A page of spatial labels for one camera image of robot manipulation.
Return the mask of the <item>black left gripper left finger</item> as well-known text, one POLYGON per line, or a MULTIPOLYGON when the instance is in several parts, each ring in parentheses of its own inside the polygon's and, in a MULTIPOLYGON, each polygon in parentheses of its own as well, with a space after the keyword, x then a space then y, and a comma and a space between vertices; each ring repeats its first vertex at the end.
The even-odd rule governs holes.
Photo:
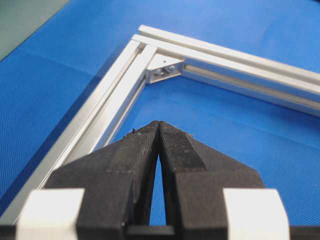
POLYGON ((47 189, 84 189, 76 221, 80 240, 123 240, 127 224, 149 224, 158 126, 152 121, 50 175, 47 189))

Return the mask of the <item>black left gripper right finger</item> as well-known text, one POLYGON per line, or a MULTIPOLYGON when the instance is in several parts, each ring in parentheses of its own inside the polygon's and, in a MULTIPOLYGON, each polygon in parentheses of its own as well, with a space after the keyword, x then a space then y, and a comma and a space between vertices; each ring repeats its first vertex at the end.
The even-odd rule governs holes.
POLYGON ((164 121, 158 140, 167 223, 182 240, 226 240, 223 188, 264 188, 258 172, 164 121))

